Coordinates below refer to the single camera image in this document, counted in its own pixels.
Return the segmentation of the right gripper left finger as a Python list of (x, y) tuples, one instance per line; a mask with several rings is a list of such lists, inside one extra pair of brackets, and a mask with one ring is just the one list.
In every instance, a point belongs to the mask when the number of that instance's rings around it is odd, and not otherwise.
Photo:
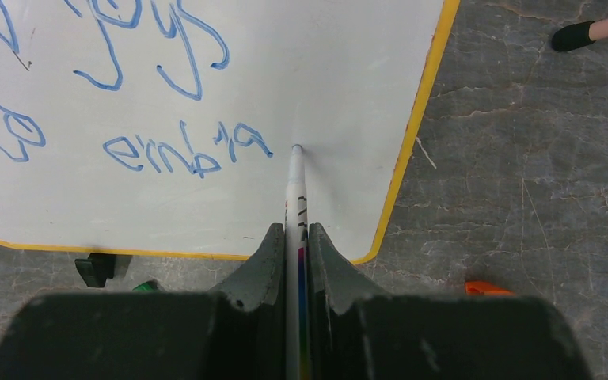
[(210, 378), (284, 378), (284, 253), (283, 225), (273, 223), (256, 252), (211, 289)]

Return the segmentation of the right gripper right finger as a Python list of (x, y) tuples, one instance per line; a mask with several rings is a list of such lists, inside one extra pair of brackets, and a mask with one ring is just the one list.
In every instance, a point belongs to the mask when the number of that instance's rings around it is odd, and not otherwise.
[(314, 379), (374, 379), (361, 306), (387, 292), (336, 249), (320, 223), (308, 229), (310, 347)]

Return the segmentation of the blue capped marker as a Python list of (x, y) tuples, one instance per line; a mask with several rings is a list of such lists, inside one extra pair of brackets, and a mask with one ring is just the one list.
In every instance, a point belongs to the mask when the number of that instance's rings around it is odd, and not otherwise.
[(285, 202), (285, 376), (310, 379), (307, 198), (303, 148), (292, 146)]

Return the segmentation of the white whiteboard wooden frame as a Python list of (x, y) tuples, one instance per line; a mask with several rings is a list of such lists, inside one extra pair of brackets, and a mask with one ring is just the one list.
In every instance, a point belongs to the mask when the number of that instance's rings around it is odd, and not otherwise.
[(0, 1), (0, 245), (374, 258), (456, 1)]

